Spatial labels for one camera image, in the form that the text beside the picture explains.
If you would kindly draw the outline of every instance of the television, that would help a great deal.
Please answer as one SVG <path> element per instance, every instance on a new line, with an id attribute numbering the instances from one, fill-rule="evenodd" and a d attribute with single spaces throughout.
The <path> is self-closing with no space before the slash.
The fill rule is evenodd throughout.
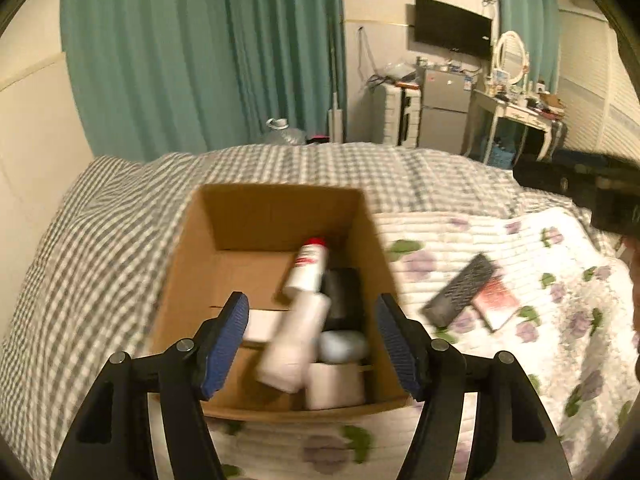
<path id="1" fill-rule="evenodd" d="M 490 59 L 491 19 L 436 0 L 415 0 L 414 40 Z"/>

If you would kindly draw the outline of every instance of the mini fridge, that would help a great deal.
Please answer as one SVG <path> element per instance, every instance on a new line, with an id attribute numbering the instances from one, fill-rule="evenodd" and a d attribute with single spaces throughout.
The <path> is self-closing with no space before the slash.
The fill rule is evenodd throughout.
<path id="1" fill-rule="evenodd" d="M 468 76 L 425 70 L 418 147 L 462 154 L 470 99 L 471 79 Z"/>

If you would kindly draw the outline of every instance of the red cap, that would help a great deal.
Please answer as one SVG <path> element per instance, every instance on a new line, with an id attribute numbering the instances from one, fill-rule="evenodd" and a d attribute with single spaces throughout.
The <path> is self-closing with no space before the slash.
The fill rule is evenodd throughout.
<path id="1" fill-rule="evenodd" d="M 309 240 L 307 240 L 305 242 L 305 245 L 322 245 L 322 247 L 326 247 L 326 242 L 324 241 L 324 238 L 309 238 Z"/>

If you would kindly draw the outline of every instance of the bottle with red cap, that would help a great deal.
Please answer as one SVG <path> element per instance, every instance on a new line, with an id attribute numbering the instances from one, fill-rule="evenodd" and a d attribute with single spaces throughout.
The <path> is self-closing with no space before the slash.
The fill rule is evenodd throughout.
<path id="1" fill-rule="evenodd" d="M 300 248 L 296 262 L 282 291 L 293 299 L 302 290 L 318 292 L 326 266 L 327 248 L 324 238 L 309 238 Z"/>

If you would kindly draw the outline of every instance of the bolt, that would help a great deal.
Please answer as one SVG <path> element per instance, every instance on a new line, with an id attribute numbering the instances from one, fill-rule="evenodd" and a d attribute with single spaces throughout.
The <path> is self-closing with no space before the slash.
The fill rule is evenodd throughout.
<path id="1" fill-rule="evenodd" d="M 500 359 L 500 361 L 506 365 L 510 365 L 515 361 L 515 357 L 513 356 L 513 354 L 504 351 L 498 354 L 498 359 Z"/>
<path id="2" fill-rule="evenodd" d="M 447 348 L 449 348 L 449 343 L 444 341 L 444 339 L 434 339 L 431 341 L 431 348 L 437 350 L 438 352 L 444 352 Z"/>
<path id="3" fill-rule="evenodd" d="M 111 356 L 109 357 L 109 362 L 113 365 L 119 365 L 121 362 L 124 362 L 124 359 L 126 358 L 127 355 L 122 350 L 118 350 L 117 352 L 111 354 Z"/>
<path id="4" fill-rule="evenodd" d="M 189 338 L 180 339 L 175 347 L 178 349 L 178 352 L 188 352 L 193 348 L 193 340 Z"/>

